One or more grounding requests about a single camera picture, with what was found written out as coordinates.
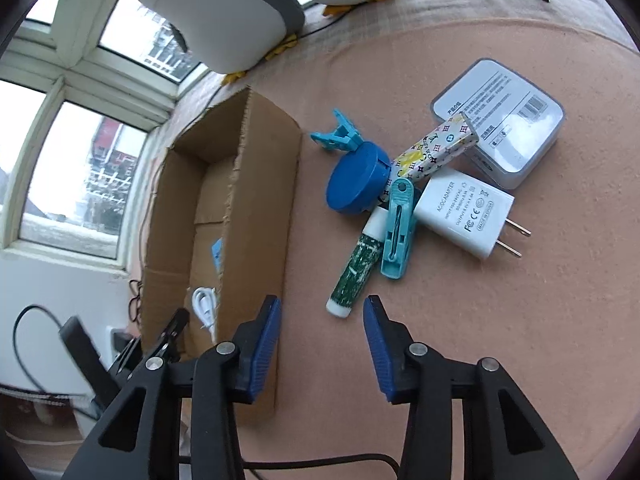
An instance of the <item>clothespin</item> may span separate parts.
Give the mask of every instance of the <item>clothespin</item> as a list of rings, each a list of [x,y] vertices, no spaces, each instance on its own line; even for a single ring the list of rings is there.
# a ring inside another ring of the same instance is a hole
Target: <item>clothespin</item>
[[[389,215],[386,218],[385,248],[380,272],[398,280],[404,275],[414,239],[414,184],[398,178],[391,186]]]
[[[338,108],[334,108],[338,127],[330,134],[311,134],[311,138],[326,150],[342,150],[354,152],[363,143],[359,131]]]

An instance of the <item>triangular cutout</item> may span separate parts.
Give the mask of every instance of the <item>triangular cutout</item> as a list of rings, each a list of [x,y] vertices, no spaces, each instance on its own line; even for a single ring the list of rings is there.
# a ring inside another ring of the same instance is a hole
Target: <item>triangular cutout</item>
[[[544,444],[507,390],[498,392],[507,448],[512,455],[542,449]]]
[[[136,448],[145,395],[144,388],[133,390],[116,418],[111,421],[109,427],[100,436],[98,443],[101,446],[127,452]]]

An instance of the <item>open box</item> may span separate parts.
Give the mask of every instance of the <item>open box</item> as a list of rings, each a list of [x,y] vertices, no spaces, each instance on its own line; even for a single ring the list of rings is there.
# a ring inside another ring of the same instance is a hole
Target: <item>open box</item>
[[[197,287],[218,293],[217,342],[253,319],[267,294],[282,297],[300,139],[291,117],[247,88],[210,108],[175,140],[159,170],[146,242],[145,349],[179,306],[191,313],[186,357],[213,346],[191,308]],[[220,274],[211,251],[219,238]],[[239,423],[273,413],[275,370],[276,352],[256,403],[238,406]]]

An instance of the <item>plug prong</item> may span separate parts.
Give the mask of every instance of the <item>plug prong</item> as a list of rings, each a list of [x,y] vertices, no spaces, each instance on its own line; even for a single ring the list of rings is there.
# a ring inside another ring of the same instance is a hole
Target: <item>plug prong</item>
[[[524,227],[522,227],[519,224],[516,224],[516,222],[514,222],[513,220],[509,220],[508,218],[506,219],[507,224],[516,229],[516,231],[520,232],[520,234],[523,234],[525,236],[531,236],[531,231],[529,231],[528,229],[525,229]]]
[[[502,247],[505,251],[510,252],[511,254],[513,254],[513,256],[515,256],[516,258],[521,258],[522,257],[522,254],[520,254],[518,251],[516,251],[516,249],[510,248],[504,242],[501,242],[500,240],[496,240],[495,243],[500,245],[500,247]]]

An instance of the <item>white cap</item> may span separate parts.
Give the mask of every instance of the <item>white cap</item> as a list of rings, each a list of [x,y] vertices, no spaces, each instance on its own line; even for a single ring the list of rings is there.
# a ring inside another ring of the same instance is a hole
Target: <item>white cap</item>
[[[337,317],[347,317],[351,312],[351,307],[338,305],[331,298],[326,302],[326,309]]]
[[[377,206],[371,213],[369,220],[367,220],[362,233],[373,238],[374,240],[383,242],[385,240],[386,217],[388,215],[389,211],[387,209]]]

